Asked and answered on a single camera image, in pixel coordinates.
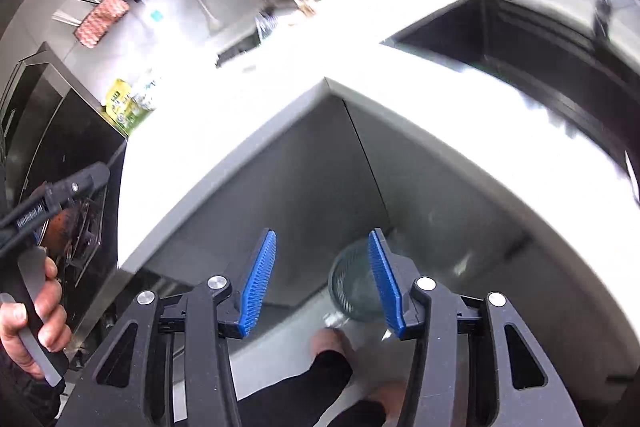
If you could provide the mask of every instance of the floor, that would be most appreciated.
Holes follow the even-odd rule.
[[[237,350],[231,369],[238,399],[284,378],[305,372],[312,362],[310,339],[320,328],[340,326],[354,349],[350,360],[354,376],[340,398],[327,410],[318,427],[324,427],[342,410],[388,380],[406,380],[411,368],[414,341],[383,340],[386,325],[358,323],[340,317],[326,289],[311,297],[277,327]],[[184,383],[174,386],[174,418],[186,417]],[[388,422],[390,427],[395,422]]]

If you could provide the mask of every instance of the silver screw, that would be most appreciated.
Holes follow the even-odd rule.
[[[436,282],[431,277],[420,277],[415,283],[425,291],[431,291],[436,287]]]
[[[489,293],[489,302],[498,308],[507,304],[507,297],[498,292]]]
[[[143,306],[146,304],[151,304],[155,298],[156,294],[149,290],[140,292],[138,294],[138,304],[142,304]]]
[[[225,285],[226,279],[222,277],[222,275],[214,275],[207,281],[207,286],[212,290],[219,290],[220,288],[224,288]]]

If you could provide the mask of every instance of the black sleeve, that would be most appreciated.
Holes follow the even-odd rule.
[[[21,370],[9,358],[0,344],[0,426],[7,425],[43,425],[55,423],[60,409],[60,395],[65,390],[64,380],[51,387],[45,380],[35,380]]]

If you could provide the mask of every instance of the bare foot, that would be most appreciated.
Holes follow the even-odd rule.
[[[406,384],[402,381],[384,383],[369,395],[369,399],[380,402],[385,408],[386,418],[398,418],[404,403],[404,390]]]
[[[346,351],[350,350],[349,339],[340,330],[324,328],[311,338],[311,354],[314,358],[323,351],[337,351],[346,356]]]

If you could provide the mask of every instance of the blue textured pad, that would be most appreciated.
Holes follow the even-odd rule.
[[[402,318],[402,296],[375,231],[369,233],[369,261],[385,312],[386,325],[396,337],[400,337],[406,328]]]
[[[273,230],[267,232],[264,242],[255,258],[254,267],[251,270],[246,285],[240,296],[240,319],[238,330],[245,337],[256,325],[264,294],[267,292],[271,269],[276,260],[276,234]]]

